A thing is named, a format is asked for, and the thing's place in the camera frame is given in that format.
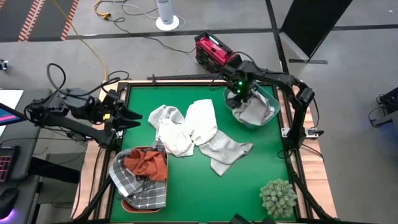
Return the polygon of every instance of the succulent plant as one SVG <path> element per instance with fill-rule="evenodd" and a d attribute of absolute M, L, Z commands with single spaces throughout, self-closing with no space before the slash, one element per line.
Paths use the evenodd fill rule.
<path fill-rule="evenodd" d="M 267 209 L 268 215 L 277 218 L 289 217 L 293 213 L 297 195 L 287 180 L 272 180 L 260 191 L 262 206 Z"/>

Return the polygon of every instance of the wooden table frame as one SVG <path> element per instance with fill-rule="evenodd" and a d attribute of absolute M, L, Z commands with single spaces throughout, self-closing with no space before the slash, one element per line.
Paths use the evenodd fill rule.
<path fill-rule="evenodd" d="M 210 80 L 159 80 L 157 81 L 158 84 L 160 85 L 168 85 L 172 83 L 196 83 L 196 84 L 201 84 L 201 85 L 208 85 L 210 84 Z M 223 85 L 224 81 L 221 80 L 216 80 L 213 82 L 215 85 Z M 123 89 L 125 86 L 128 86 L 128 84 L 135 84 L 135 85 L 143 85 L 143 86 L 152 86 L 153 82 L 152 81 L 147 81 L 147 80 L 134 80 L 134 81 L 120 81 L 119 83 L 115 83 L 112 85 L 108 85 L 105 88 L 107 90 L 114 89 L 117 90 Z M 278 100 L 280 103 L 280 113 L 279 113 L 279 121 L 282 127 L 288 128 L 289 124 L 291 124 L 291 120 L 289 121 L 289 118 L 294 115 L 294 110 L 292 109 L 291 104 L 289 104 L 289 107 L 285 104 L 284 101 L 284 96 L 283 93 L 280 90 L 274 89 L 274 94 L 275 96 L 278 96 Z M 103 99 L 105 97 L 106 93 L 104 91 L 101 91 L 99 94 L 99 99 Z M 121 99 L 126 98 L 126 91 L 121 92 Z M 307 114 L 305 117 L 305 123 L 304 126 L 306 128 L 311 128 L 313 126 L 313 119 L 312 115 L 310 112 L 310 108 L 307 110 Z M 95 126 L 97 129 L 103 129 L 103 126 Z M 318 152 L 320 152 L 319 148 L 319 143 L 318 140 L 310 140 L 306 139 L 304 141 L 304 144 L 314 148 Z M 88 205 L 89 201 L 91 200 L 89 198 L 90 192 L 91 192 L 91 198 L 95 195 L 96 191 L 98 190 L 98 187 L 100 185 L 100 180 L 104 179 L 104 175 L 107 174 L 109 165 L 112 163 L 111 161 L 113 160 L 112 157 L 114 157 L 114 152 L 108 154 L 110 155 L 110 160 L 108 162 L 108 167 L 105 167 L 106 162 L 104 162 L 105 158 L 105 150 L 102 149 L 101 152 L 99 152 L 100 148 L 98 147 L 98 144 L 94 141 L 89 142 L 87 146 L 87 151 L 86 151 L 86 156 L 85 156 L 85 161 L 83 163 L 83 167 L 81 169 L 81 189 L 80 189 L 80 198 L 78 192 L 76 193 L 75 196 L 75 203 L 73 205 L 72 211 L 74 211 L 77 207 L 76 214 L 74 215 L 75 218 L 79 216 L 79 214 L 83 211 L 83 209 Z M 98 161 L 97 165 L 95 167 L 96 163 L 96 158 L 98 155 Z M 336 210 L 335 206 L 333 203 L 333 199 L 331 196 L 330 192 L 330 187 L 329 187 L 329 182 L 328 182 L 328 177 L 326 176 L 326 170 L 324 163 L 322 161 L 322 158 L 319 155 L 316 155 L 314 152 L 308 151 L 308 148 L 305 146 L 302 146 L 299 150 L 299 152 L 296 154 L 294 153 L 291 157 L 290 160 L 292 161 L 292 164 L 294 166 L 294 169 L 296 172 L 300 173 L 300 169 L 302 170 L 301 177 L 305 177 L 305 183 L 307 185 L 307 189 L 310 191 L 310 193 L 313 195 L 313 197 L 316 199 L 316 201 L 321 205 L 321 207 L 327 212 L 327 214 L 331 215 L 332 217 L 336 217 Z M 312 215 L 312 211 L 307 209 L 308 204 L 306 204 L 306 201 L 303 198 L 303 195 L 301 191 L 297 188 L 296 186 L 296 193 L 298 196 L 298 210 L 296 210 L 297 213 L 299 213 L 300 217 L 302 218 L 308 218 L 309 215 Z M 105 194 L 103 195 L 101 205 L 97 208 L 96 212 L 93 212 L 96 214 L 96 218 L 105 218 L 107 214 L 107 208 L 108 208 L 108 202 L 109 202 L 109 187 Z"/>

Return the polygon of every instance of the green table surface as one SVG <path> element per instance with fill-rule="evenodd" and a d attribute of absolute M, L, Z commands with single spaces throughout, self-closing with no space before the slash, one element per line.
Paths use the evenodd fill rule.
<path fill-rule="evenodd" d="M 273 95 L 270 86 L 264 89 Z M 222 177 L 210 168 L 210 158 L 197 147 L 190 157 L 171 155 L 167 206 L 156 213 L 128 213 L 114 197 L 111 222 L 228 222 L 235 213 L 261 221 L 267 216 L 261 206 L 260 188 L 270 180 L 288 179 L 285 161 L 277 157 L 282 150 L 278 119 L 275 116 L 263 127 L 248 129 L 226 108 L 223 91 L 222 88 L 209 91 L 207 86 L 131 88 L 128 107 L 143 115 L 143 119 L 139 127 L 125 134 L 123 150 L 153 143 L 155 129 L 147 120 L 150 112 L 159 106 L 175 106 L 185 115 L 190 104 L 202 99 L 213 100 L 219 130 L 236 142 L 252 142 L 254 147 Z M 295 216 L 278 220 L 293 221 Z"/>

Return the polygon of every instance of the orange cloth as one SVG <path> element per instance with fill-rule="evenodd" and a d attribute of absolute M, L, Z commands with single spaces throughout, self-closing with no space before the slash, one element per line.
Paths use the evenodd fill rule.
<path fill-rule="evenodd" d="M 154 181 L 167 178 L 167 167 L 161 152 L 133 150 L 124 158 L 124 166 L 133 174 L 148 176 Z"/>

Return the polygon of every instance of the white cable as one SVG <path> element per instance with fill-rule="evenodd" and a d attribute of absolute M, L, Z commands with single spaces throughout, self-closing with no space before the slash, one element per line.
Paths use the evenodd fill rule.
<path fill-rule="evenodd" d="M 115 4 L 115 5 L 118 5 L 118 6 L 123 6 L 123 5 L 125 5 L 125 6 L 132 6 L 132 7 L 135 7 L 135 8 L 137 8 L 137 9 L 140 9 L 147 17 L 149 17 L 149 18 L 151 18 L 151 19 L 157 19 L 158 17 L 152 17 L 152 16 L 150 16 L 150 15 L 148 15 L 148 13 L 146 13 L 146 11 L 144 11 L 141 7 L 139 7 L 139 6 L 135 6 L 135 5 L 133 5 L 133 4 L 126 4 L 126 3 L 117 3 L 116 2 L 116 0 L 113 0 L 113 3 Z M 179 28 L 179 29 L 174 29 L 174 31 L 180 31 L 180 30 L 182 30 L 182 28 L 184 28 L 184 26 L 185 26 L 185 24 L 187 23 L 187 21 L 183 18 L 183 17 L 181 17 L 181 16 L 177 16 L 178 18 L 181 18 L 183 21 L 184 21 L 184 23 L 182 24 L 182 26 Z"/>
<path fill-rule="evenodd" d="M 173 29 L 173 31 L 180 31 L 180 30 L 182 30 L 182 28 L 184 28 L 184 26 L 185 26 L 185 24 L 187 23 L 187 21 L 184 19 L 184 18 L 182 18 L 181 16 L 177 16 L 178 18 L 181 18 L 183 21 L 184 21 L 184 23 L 182 24 L 182 26 L 179 28 L 179 29 Z"/>
<path fill-rule="evenodd" d="M 146 13 L 146 11 L 144 11 L 143 9 L 141 9 L 139 6 L 135 6 L 133 4 L 126 4 L 126 3 L 117 3 L 116 0 L 113 0 L 113 3 L 118 5 L 118 6 L 132 6 L 132 7 L 136 7 L 137 9 L 140 9 L 147 17 L 151 18 L 151 19 L 157 19 L 158 17 L 152 17 L 150 16 L 148 13 Z"/>

